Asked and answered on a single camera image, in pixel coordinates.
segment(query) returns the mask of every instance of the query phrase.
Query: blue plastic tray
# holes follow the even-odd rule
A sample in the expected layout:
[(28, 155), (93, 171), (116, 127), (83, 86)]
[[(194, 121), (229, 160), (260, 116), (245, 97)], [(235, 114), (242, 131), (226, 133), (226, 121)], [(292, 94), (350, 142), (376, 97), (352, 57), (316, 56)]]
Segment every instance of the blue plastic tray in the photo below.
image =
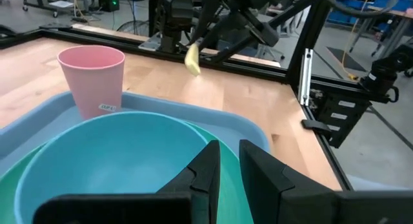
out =
[[(156, 112), (191, 122), (217, 136), (237, 156), (240, 139), (248, 139), (269, 151), (263, 131), (235, 114), (126, 92), (122, 97), (122, 108), (124, 111)], [(80, 122), (82, 119), (73, 97), (65, 92), (0, 130), (0, 175), (35, 147)]]

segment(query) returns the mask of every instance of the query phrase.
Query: yellow cable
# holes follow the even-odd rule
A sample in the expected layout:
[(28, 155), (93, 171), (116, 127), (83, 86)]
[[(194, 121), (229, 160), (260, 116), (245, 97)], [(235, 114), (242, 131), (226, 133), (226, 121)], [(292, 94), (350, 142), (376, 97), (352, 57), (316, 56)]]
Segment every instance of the yellow cable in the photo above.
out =
[(75, 6), (75, 16), (76, 16), (76, 8), (77, 8), (77, 9), (79, 10), (80, 17), (83, 18), (83, 19), (85, 19), (86, 22), (88, 23), (88, 25), (90, 25), (89, 20), (83, 15), (82, 11), (80, 10), (79, 6), (77, 5), (77, 0), (74, 0), (74, 4), (73, 4), (73, 5)]
[[(364, 10), (364, 7), (366, 6), (367, 1), (368, 1), (368, 0), (365, 0), (365, 1), (364, 1), (363, 6), (361, 7), (361, 11)], [(351, 29), (350, 36), (349, 36), (348, 39), (347, 39), (346, 47), (344, 48), (344, 52), (343, 52), (343, 58), (341, 59), (341, 67), (342, 67), (343, 71), (346, 72), (346, 73), (347, 73), (347, 77), (350, 78), (350, 79), (353, 80), (353, 81), (357, 81), (357, 80), (358, 80), (358, 76), (355, 76), (354, 74), (351, 74), (350, 72), (347, 72), (346, 68), (344, 67), (344, 60), (345, 60), (345, 58), (346, 58), (346, 52), (347, 52), (348, 43), (350, 42), (350, 39), (351, 39), (351, 37), (352, 37), (352, 34), (353, 34), (354, 29), (356, 28), (356, 25), (357, 25), (358, 22), (359, 22), (359, 19), (357, 18), (356, 22), (355, 22), (354, 25), (353, 25), (353, 28)]]

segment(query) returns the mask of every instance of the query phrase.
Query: pink plastic cup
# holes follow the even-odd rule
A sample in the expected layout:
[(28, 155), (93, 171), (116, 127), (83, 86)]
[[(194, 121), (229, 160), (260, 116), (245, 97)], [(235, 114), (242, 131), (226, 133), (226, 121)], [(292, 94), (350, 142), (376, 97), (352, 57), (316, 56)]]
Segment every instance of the pink plastic cup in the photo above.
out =
[(121, 109), (124, 53), (107, 46), (75, 46), (60, 52), (57, 60), (84, 119)]

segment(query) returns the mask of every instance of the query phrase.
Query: metal clamp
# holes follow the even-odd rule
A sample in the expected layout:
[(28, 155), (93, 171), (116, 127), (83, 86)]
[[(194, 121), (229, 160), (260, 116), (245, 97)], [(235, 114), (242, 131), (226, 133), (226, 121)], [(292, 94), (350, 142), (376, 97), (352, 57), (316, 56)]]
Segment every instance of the metal clamp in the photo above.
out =
[(303, 63), (301, 64), (301, 75), (299, 78), (298, 101), (300, 105), (308, 106), (310, 99), (312, 49), (305, 49)]

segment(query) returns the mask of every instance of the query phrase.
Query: white label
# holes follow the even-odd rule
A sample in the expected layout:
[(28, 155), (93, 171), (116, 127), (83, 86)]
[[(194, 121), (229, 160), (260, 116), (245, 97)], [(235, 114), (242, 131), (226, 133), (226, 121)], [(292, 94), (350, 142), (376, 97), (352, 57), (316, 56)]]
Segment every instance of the white label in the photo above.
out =
[(346, 120), (347, 119), (347, 115), (344, 114), (337, 114), (337, 113), (332, 113), (331, 117), (337, 118), (337, 119), (342, 119), (342, 120)]
[(338, 105), (344, 106), (344, 107), (348, 107), (348, 108), (354, 108), (356, 106), (355, 103), (353, 102), (348, 102), (348, 101), (340, 101), (338, 103)]
[(377, 79), (377, 77), (374, 76), (374, 75), (371, 74), (371, 73), (368, 74), (368, 77), (369, 77), (370, 79), (374, 80), (374, 81)]
[(99, 108), (102, 109), (102, 110), (109, 111), (109, 112), (115, 112), (116, 111), (116, 106), (114, 106), (114, 105), (100, 104)]
[(332, 126), (332, 125), (328, 125), (328, 127), (330, 127), (330, 129), (334, 130), (334, 131), (339, 131), (340, 130), (340, 127), (336, 127), (336, 126)]

